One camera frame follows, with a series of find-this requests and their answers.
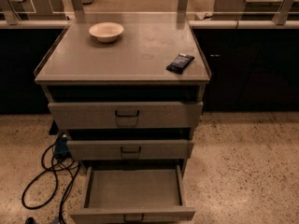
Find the white ceramic bowl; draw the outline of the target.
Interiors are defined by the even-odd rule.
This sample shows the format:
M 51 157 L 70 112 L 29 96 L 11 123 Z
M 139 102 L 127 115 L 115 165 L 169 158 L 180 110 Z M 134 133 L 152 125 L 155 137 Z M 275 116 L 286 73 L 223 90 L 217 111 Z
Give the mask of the white ceramic bowl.
M 100 42 L 114 42 L 124 31 L 124 28 L 116 22 L 101 22 L 89 29 L 89 34 L 96 37 Z

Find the grey background table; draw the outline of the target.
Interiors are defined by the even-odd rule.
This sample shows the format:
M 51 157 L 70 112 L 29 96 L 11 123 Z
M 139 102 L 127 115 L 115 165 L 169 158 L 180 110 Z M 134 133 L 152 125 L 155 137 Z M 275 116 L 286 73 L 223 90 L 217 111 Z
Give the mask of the grey background table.
M 214 21 L 271 21 L 283 0 L 215 0 Z

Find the grey bottom drawer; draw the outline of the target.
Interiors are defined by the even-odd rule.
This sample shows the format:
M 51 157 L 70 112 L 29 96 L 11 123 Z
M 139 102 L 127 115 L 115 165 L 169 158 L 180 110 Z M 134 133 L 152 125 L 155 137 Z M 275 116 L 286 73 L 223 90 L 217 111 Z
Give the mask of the grey bottom drawer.
M 149 224 L 190 221 L 177 165 L 133 170 L 87 171 L 82 205 L 70 216 L 76 224 Z

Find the grey drawer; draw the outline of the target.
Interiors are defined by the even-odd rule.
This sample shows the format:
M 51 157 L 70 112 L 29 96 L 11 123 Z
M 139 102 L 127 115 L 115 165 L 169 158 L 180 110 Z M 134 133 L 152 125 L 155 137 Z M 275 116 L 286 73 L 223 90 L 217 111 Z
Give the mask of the grey drawer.
M 49 103 L 61 130 L 194 128 L 202 108 L 202 102 Z
M 72 157 L 78 161 L 178 160 L 191 156 L 188 140 L 68 141 Z
M 70 216 L 76 224 L 149 224 L 190 221 L 177 165 L 133 170 L 87 171 L 82 205 Z

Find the grey top drawer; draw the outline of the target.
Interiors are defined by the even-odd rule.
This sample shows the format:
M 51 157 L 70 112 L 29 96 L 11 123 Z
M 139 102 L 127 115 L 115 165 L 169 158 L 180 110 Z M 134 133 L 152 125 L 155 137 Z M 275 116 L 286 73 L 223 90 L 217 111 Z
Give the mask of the grey top drawer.
M 49 103 L 61 130 L 194 128 L 202 108 L 202 102 Z

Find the grey middle drawer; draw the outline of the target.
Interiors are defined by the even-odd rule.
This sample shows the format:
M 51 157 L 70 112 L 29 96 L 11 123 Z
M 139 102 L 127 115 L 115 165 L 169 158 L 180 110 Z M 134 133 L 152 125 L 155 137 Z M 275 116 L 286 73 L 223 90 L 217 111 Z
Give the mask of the grey middle drawer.
M 78 161 L 178 160 L 191 156 L 188 140 L 68 141 L 72 157 Z

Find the white horizontal rail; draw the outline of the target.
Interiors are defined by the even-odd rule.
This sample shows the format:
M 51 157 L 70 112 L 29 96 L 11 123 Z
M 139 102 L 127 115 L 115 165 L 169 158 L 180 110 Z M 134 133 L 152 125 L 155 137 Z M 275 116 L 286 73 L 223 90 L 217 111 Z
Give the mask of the white horizontal rail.
M 72 21 L 20 21 L 15 25 L 8 25 L 0 21 L 0 29 L 62 29 L 78 24 Z M 299 21 L 286 21 L 283 25 L 272 21 L 172 21 L 174 28 L 190 26 L 193 29 L 299 29 Z

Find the grey drawer cabinet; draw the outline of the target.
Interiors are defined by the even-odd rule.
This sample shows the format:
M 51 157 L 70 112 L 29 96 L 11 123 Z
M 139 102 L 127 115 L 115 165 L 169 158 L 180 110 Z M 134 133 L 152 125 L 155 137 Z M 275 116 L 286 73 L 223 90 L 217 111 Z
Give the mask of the grey drawer cabinet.
M 69 27 L 36 75 L 49 103 L 202 102 L 210 72 L 190 26 L 175 13 L 84 15 Z M 110 43 L 89 29 L 116 22 L 124 31 Z M 166 67 L 180 54 L 194 60 L 183 73 Z M 61 130 L 68 141 L 188 140 L 194 128 L 116 128 Z

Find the blue rxbar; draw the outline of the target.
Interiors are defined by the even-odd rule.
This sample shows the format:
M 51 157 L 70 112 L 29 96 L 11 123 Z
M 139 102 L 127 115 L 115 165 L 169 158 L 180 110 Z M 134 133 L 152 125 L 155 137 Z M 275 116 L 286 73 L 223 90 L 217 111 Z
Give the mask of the blue rxbar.
M 194 57 L 192 55 L 180 53 L 176 57 L 176 59 L 166 67 L 166 69 L 170 72 L 181 75 L 183 73 L 184 69 L 193 60 L 194 60 Z

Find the blue power box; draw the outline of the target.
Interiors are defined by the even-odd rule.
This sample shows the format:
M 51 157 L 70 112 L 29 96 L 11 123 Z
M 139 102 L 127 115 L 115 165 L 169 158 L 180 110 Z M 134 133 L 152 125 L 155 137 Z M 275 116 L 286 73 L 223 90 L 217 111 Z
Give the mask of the blue power box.
M 69 149 L 67 147 L 67 137 L 65 134 L 59 136 L 55 143 L 54 143 L 54 155 L 55 156 L 63 156 L 66 155 L 69 152 Z

